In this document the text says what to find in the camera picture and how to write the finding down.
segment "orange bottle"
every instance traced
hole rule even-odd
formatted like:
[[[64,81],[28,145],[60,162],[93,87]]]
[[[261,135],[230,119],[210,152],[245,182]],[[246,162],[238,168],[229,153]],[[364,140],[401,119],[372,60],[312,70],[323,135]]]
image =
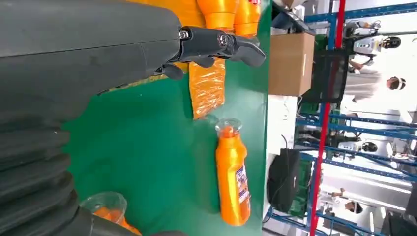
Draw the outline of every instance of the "orange bottle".
[[[204,18],[206,28],[233,31],[239,0],[197,0]]]
[[[244,37],[256,36],[260,15],[260,0],[240,0],[235,17],[236,35]]]
[[[216,150],[221,215],[233,226],[241,226],[250,216],[250,194],[245,169],[246,147],[240,139],[241,123],[226,118],[217,123],[219,144]]]

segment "clear bottle cap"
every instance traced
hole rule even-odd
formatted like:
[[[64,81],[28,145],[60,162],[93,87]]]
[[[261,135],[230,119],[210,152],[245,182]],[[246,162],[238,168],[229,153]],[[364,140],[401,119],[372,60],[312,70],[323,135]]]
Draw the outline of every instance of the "clear bottle cap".
[[[218,137],[231,138],[237,135],[242,128],[240,120],[235,118],[224,118],[216,124],[216,131]]]

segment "cable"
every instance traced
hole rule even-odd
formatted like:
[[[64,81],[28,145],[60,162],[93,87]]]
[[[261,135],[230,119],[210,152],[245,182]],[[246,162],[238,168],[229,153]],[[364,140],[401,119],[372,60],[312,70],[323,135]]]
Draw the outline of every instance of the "cable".
[[[304,116],[302,116],[302,115],[300,115],[299,114],[299,112],[300,112],[300,110],[301,110],[301,106],[300,106],[300,104],[301,104],[301,102],[302,102],[302,96],[299,96],[298,97],[299,99],[300,99],[300,101],[297,103],[297,111],[296,111],[296,118],[298,119],[305,119],[305,117]]]
[[[290,152],[288,151],[288,141],[287,141],[287,139],[285,138],[285,136],[283,135],[283,134],[281,134],[281,136],[282,136],[282,138],[284,139],[284,141],[285,141],[285,150],[287,151],[287,176],[285,177],[285,179],[284,179],[284,181],[282,182],[282,184],[281,184],[281,186],[274,192],[274,194],[273,194],[273,196],[272,196],[272,198],[271,198],[271,202],[273,203],[273,200],[275,199],[275,197],[276,197],[276,194],[279,192],[279,190],[284,186],[284,184],[287,182],[287,180],[288,180],[288,176],[289,176],[289,174],[290,174]],[[272,214],[273,214],[273,207],[272,207],[272,205],[271,205],[271,207],[269,208],[269,210],[268,211],[270,211],[270,213],[269,213],[269,217],[268,217],[268,219],[266,219],[265,221],[262,221],[262,224],[264,224],[264,223],[266,223],[266,222],[268,222],[270,219],[271,219],[271,216],[272,216]]]
[[[288,120],[288,114],[290,113],[290,109],[288,109],[287,101],[285,101],[283,103],[283,105],[284,105],[285,109],[287,110],[287,113],[283,115],[282,120]]]

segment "green tabletop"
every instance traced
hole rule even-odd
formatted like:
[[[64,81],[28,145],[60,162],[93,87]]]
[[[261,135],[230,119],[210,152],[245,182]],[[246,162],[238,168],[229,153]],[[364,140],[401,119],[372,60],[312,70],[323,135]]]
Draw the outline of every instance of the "green tabletop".
[[[269,52],[269,0],[258,39]],[[64,128],[79,198],[102,191],[123,194],[126,218],[144,235],[181,230],[190,236],[260,236],[264,197],[268,65],[228,61],[226,102],[205,119],[192,119],[188,75],[94,97]],[[223,222],[217,187],[214,124],[242,121],[251,216],[242,227]]]

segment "metal screw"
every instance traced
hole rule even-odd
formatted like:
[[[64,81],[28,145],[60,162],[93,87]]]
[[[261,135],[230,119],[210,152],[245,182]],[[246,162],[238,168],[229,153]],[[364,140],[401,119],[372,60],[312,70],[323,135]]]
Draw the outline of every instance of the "metal screw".
[[[218,41],[219,41],[219,44],[220,45],[226,46],[226,44],[227,44],[227,37],[226,37],[226,35],[225,34],[219,35]]]
[[[186,30],[181,30],[180,32],[179,32],[179,38],[181,39],[181,40],[184,40],[184,39],[189,39],[190,38],[190,34],[188,33],[188,31],[186,31]]]

